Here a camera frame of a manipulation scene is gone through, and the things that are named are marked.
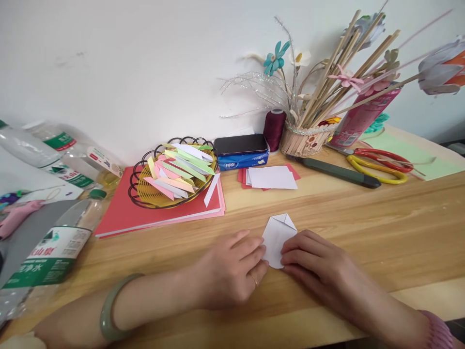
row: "smartphone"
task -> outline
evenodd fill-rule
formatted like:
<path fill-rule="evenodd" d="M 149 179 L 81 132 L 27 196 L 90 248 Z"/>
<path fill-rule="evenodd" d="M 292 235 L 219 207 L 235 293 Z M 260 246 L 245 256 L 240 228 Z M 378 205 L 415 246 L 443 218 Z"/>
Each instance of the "smartphone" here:
<path fill-rule="evenodd" d="M 213 142 L 218 156 L 264 153 L 268 150 L 263 134 L 221 137 Z"/>

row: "red thread spool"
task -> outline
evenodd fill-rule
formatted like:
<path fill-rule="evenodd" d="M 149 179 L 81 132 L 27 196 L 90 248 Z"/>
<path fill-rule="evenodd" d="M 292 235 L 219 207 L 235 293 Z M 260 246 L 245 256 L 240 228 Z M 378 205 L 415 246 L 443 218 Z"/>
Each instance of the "red thread spool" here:
<path fill-rule="evenodd" d="M 286 113 L 282 109 L 274 108 L 266 114 L 263 135 L 270 146 L 270 151 L 277 151 L 282 136 Z"/>

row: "yellow scissors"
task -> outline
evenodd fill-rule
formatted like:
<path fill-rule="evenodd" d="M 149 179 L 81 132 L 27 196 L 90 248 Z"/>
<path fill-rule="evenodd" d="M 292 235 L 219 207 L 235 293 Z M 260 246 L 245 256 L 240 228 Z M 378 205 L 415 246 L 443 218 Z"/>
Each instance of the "yellow scissors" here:
<path fill-rule="evenodd" d="M 338 147 L 330 143 L 327 143 L 326 146 L 331 149 L 336 150 L 337 152 L 341 154 L 346 155 L 347 161 L 358 172 L 377 178 L 381 183 L 387 183 L 387 184 L 405 183 L 407 181 L 407 176 L 405 175 L 405 173 L 413 170 L 413 165 L 407 159 L 404 159 L 403 157 L 397 154 L 393 154 L 385 150 L 369 149 L 369 148 L 353 150 L 353 149 L 346 149 L 346 148 Z M 383 165 L 377 165 L 372 162 L 365 161 L 363 159 L 360 159 L 356 155 L 370 158 L 377 162 L 382 162 Z M 388 157 L 392 159 L 391 161 L 394 161 L 395 163 L 390 162 L 389 160 L 384 161 L 383 158 L 380 158 L 381 156 Z M 372 168 L 375 170 L 379 170 L 385 173 L 389 173 L 391 175 L 396 176 L 397 179 L 378 177 L 372 174 L 371 172 L 369 172 L 368 170 L 366 170 L 365 168 L 363 168 L 362 166 Z"/>

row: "white wall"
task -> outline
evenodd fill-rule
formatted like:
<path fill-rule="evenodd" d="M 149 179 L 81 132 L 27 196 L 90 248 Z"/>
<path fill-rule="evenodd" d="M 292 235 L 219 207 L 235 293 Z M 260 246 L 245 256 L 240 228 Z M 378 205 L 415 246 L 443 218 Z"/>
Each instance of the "white wall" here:
<path fill-rule="evenodd" d="M 241 60 L 266 55 L 286 36 L 327 57 L 356 9 L 377 11 L 384 0 L 1 0 L 0 117 L 21 124 L 49 119 L 76 127 L 127 164 L 174 136 L 214 138 L 253 125 L 262 115 L 224 120 L 256 108 L 243 91 L 219 94 L 216 78 L 260 70 Z M 400 52 L 401 62 L 465 34 L 463 0 L 390 0 L 386 35 L 397 44 L 447 9 L 455 11 Z M 362 51 L 352 70 L 373 51 Z M 416 73 L 416 64 L 401 78 Z M 390 123 L 435 141 L 465 131 L 463 95 L 425 95 L 415 82 L 388 107 Z M 0 152 L 2 171 L 12 172 Z"/>

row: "bracelet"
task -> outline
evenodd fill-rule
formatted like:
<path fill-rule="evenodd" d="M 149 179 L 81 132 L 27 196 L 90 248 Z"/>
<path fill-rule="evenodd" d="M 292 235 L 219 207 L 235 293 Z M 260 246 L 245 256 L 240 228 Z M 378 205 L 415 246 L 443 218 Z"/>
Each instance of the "bracelet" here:
<path fill-rule="evenodd" d="M 116 342 L 128 338 L 131 335 L 132 330 L 121 331 L 113 325 L 113 322 L 111 321 L 111 310 L 113 308 L 113 303 L 115 302 L 116 296 L 118 293 L 120 293 L 121 289 L 128 282 L 141 276 L 144 276 L 144 274 L 132 274 L 126 276 L 118 284 L 116 284 L 114 288 L 111 289 L 110 293 L 105 299 L 102 307 L 102 313 L 100 314 L 100 332 L 107 341 Z"/>
<path fill-rule="evenodd" d="M 430 321 L 430 340 L 426 348 L 452 349 L 453 337 L 446 323 L 440 317 L 429 311 L 419 310 L 419 312 L 425 315 Z"/>

